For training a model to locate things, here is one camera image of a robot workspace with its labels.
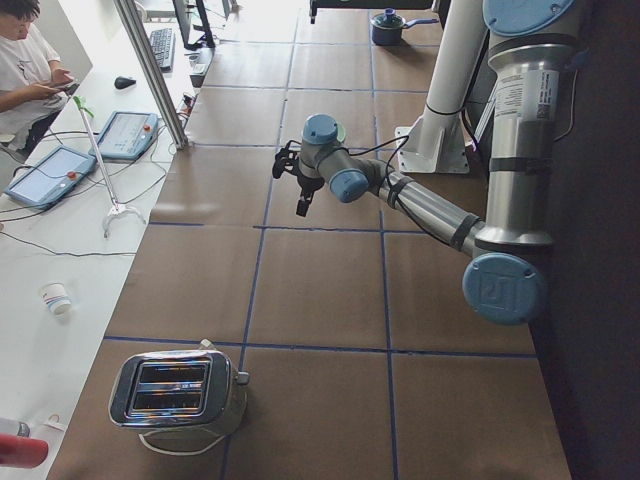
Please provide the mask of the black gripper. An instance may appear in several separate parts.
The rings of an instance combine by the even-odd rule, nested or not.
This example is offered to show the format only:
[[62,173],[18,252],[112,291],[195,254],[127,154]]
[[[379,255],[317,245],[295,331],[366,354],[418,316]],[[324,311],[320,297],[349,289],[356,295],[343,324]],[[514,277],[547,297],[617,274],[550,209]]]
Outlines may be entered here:
[[301,187],[300,196],[296,205],[296,214],[306,217],[313,201],[314,193],[325,185],[324,178],[312,167],[304,163],[302,152],[295,152],[293,173]]

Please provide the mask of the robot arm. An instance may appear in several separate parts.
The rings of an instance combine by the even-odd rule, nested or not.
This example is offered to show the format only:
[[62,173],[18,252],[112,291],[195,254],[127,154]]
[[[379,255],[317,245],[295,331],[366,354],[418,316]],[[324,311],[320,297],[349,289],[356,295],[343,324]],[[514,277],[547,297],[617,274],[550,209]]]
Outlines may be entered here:
[[[368,159],[345,146],[331,116],[305,121],[299,140],[276,155],[272,174],[300,186],[296,212],[328,188],[341,202],[373,194],[423,232],[465,253],[462,290],[470,307],[501,325],[545,310],[553,241],[546,206],[561,75],[576,55],[587,1],[450,1],[422,114],[395,132],[396,162]],[[464,110],[478,67],[496,81],[484,118],[492,122],[486,214],[479,217],[420,184],[421,174],[465,175],[464,142],[476,132]]]

